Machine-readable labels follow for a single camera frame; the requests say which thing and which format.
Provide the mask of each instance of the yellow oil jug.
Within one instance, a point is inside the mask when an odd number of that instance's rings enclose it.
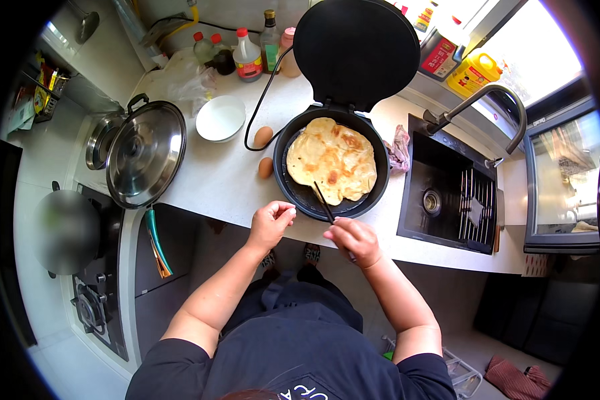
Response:
[[[502,69],[496,61],[485,52],[476,49],[460,63],[458,68],[447,78],[447,84],[465,97],[471,96],[488,84],[497,81],[502,75]]]

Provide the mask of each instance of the woman's left hand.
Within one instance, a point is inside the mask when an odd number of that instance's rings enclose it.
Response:
[[[275,247],[285,229],[294,224],[296,206],[291,203],[273,201],[256,211],[251,220],[251,233],[247,246],[263,253]]]

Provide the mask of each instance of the plastic bag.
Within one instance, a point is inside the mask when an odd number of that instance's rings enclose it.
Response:
[[[390,145],[383,140],[384,146],[389,153],[389,167],[390,174],[396,175],[399,173],[407,173],[411,167],[411,160],[409,159],[409,134],[404,130],[402,125],[395,127],[395,135],[393,137],[393,144]]]
[[[195,60],[182,60],[177,69],[169,73],[166,98],[174,102],[190,102],[191,117],[213,99],[217,75],[213,68],[199,66]]]

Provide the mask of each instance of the sink drain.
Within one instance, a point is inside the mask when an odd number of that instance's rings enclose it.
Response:
[[[422,205],[424,206],[424,210],[431,216],[437,216],[442,208],[440,194],[434,189],[428,189],[422,197]]]

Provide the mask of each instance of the kitchen towel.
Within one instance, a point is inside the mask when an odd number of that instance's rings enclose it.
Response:
[[[390,145],[385,140],[384,146],[389,153],[389,173],[396,175],[398,173],[406,173],[411,166],[409,160],[409,134],[404,130],[402,125],[395,127],[395,135],[393,136],[393,144]]]
[[[492,385],[512,400],[540,400],[549,389],[550,382],[540,367],[534,365],[523,374],[512,363],[495,355],[491,358],[484,375]]]

